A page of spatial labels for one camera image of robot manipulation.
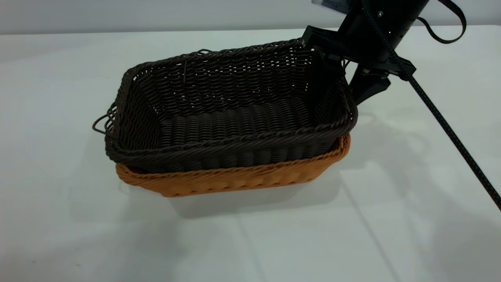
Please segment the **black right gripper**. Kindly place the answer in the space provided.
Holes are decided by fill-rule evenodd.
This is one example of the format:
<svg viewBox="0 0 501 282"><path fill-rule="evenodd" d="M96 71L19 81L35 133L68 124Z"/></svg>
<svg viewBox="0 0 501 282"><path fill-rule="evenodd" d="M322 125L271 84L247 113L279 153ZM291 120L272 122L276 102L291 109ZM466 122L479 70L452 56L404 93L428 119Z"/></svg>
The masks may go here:
<svg viewBox="0 0 501 282"><path fill-rule="evenodd" d="M308 26L303 33L303 46L315 49L313 98L323 98L345 75L341 59L359 65L349 83L357 105L386 91L391 84L389 74L405 79L374 27L381 29L395 49L427 0L313 0L312 3L345 15L337 31Z"/></svg>

